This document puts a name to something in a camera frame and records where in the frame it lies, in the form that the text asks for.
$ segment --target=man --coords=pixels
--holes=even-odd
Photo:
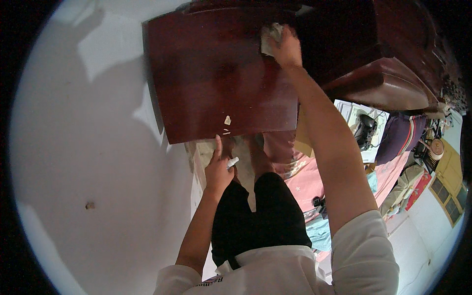
[[[303,213],[253,136],[244,141],[255,174],[256,212],[235,168],[232,144],[216,136],[207,186],[175,265],[158,274],[155,294],[396,294],[399,267],[345,120],[302,67],[300,42],[284,26],[270,40],[297,91],[320,170],[332,237],[333,285],[318,271]],[[210,241],[220,275],[201,282]]]

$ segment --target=bed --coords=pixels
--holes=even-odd
[[[294,148],[295,131],[267,132],[264,136],[264,151],[272,161],[276,172],[284,179],[303,212],[314,208],[315,196],[324,195],[323,183],[316,159],[310,158]],[[377,191],[374,193],[380,206],[394,187],[408,160],[408,152],[396,156],[392,161],[375,168]],[[329,252],[317,255],[318,261],[328,256]]]

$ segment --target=finger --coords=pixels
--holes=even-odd
[[[278,43],[277,41],[274,40],[274,38],[269,37],[267,39],[267,42],[269,43],[270,48],[272,49],[272,52],[278,49]]]
[[[298,39],[298,35],[296,34],[296,31],[294,28],[292,28],[291,26],[287,25],[288,29],[290,30],[290,33],[292,34],[292,36],[295,38],[295,39]]]
[[[235,168],[234,168],[234,166],[229,167],[228,173],[231,174],[231,176],[234,177],[234,175],[235,175]]]
[[[288,25],[284,25],[284,29],[282,30],[282,42],[288,40],[292,36],[293,35],[290,27]]]
[[[217,134],[215,137],[216,149],[213,152],[210,163],[213,163],[215,160],[219,160],[221,157],[221,152],[223,151],[223,144],[221,143],[221,137]]]

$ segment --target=wooden cabinet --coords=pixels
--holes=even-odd
[[[260,52],[265,24],[293,24],[279,7],[195,3],[148,22],[151,71],[169,143],[296,129],[297,95]],[[231,125],[224,121],[229,116]]]

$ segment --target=foot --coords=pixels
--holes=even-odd
[[[235,147],[235,139],[234,137],[222,137],[221,143],[223,145],[223,151],[221,153],[222,156],[229,156],[231,158],[231,153]]]
[[[244,143],[249,149],[259,147],[259,144],[256,140],[256,135],[257,134],[247,134],[242,136]]]

